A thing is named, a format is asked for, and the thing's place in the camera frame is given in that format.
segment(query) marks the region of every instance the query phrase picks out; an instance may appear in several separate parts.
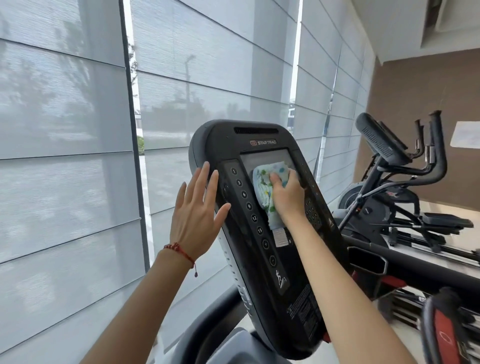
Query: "hand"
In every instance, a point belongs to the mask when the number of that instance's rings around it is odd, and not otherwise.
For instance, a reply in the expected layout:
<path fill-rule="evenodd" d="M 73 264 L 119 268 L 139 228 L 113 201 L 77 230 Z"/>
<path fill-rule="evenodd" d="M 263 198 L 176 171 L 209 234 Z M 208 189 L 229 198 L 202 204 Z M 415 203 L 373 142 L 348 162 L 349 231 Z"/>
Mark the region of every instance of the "hand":
<path fill-rule="evenodd" d="M 188 187 L 182 183 L 170 228 L 170 244 L 178 243 L 193 260 L 212 246 L 230 210 L 230 204 L 224 204 L 214 218 L 217 170 L 210 177 L 204 199 L 209 170 L 210 164 L 205 162 L 202 169 L 197 168 Z"/>
<path fill-rule="evenodd" d="M 297 173 L 290 169 L 288 174 L 288 183 L 283 188 L 280 177 L 270 174 L 270 182 L 273 185 L 273 202 L 275 209 L 280 214 L 283 222 L 287 225 L 297 218 L 305 218 L 305 191 L 300 186 Z"/>

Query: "ceiling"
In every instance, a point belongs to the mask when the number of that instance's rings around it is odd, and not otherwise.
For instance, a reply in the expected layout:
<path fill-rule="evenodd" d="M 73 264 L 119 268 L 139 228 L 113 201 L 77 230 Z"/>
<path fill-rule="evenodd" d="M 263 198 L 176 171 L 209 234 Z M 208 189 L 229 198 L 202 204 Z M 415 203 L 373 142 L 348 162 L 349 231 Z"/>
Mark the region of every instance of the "ceiling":
<path fill-rule="evenodd" d="M 352 0 L 381 63 L 480 48 L 480 0 L 443 0 L 425 30 L 428 0 Z"/>

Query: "elliptical console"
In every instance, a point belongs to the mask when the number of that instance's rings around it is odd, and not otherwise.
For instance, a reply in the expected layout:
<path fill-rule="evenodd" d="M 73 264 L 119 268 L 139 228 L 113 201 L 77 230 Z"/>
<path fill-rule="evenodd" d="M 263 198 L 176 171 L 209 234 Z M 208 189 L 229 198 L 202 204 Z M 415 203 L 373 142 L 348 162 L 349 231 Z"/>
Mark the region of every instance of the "elliptical console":
<path fill-rule="evenodd" d="M 276 246 L 258 204 L 252 171 L 284 161 L 305 188 L 305 211 L 348 270 L 347 246 L 293 136 L 277 124 L 216 120 L 201 126 L 189 149 L 192 173 L 205 161 L 219 174 L 217 206 L 231 203 L 220 244 L 261 341 L 286 359 L 309 357 L 326 329 L 293 239 Z"/>

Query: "brown wall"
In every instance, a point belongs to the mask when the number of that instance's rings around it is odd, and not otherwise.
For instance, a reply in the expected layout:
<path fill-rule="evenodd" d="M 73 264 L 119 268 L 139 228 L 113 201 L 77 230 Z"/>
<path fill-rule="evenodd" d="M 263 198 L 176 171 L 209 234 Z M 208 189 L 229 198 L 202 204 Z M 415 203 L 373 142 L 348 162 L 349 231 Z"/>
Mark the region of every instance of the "brown wall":
<path fill-rule="evenodd" d="M 441 109 L 447 175 L 438 183 L 413 190 L 420 200 L 480 211 L 480 149 L 452 148 L 457 121 L 480 121 L 480 49 L 406 60 L 378 62 L 372 80 L 367 112 L 382 120 L 401 140 L 414 147 L 413 121 L 429 120 Z M 360 180 L 372 153 L 362 140 L 355 167 Z M 423 158 L 414 165 L 421 166 Z"/>

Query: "paper notice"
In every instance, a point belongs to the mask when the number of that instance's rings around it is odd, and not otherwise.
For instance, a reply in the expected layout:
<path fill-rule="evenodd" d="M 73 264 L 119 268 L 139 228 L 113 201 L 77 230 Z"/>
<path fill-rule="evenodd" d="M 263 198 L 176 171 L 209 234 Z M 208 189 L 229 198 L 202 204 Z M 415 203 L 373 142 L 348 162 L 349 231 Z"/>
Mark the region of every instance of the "paper notice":
<path fill-rule="evenodd" d="M 457 121 L 450 146 L 480 149 L 480 121 Z"/>
<path fill-rule="evenodd" d="M 275 240 L 275 246 L 277 248 L 288 245 L 287 234 L 285 233 L 285 230 L 283 228 L 275 229 L 272 231 L 272 233 Z"/>

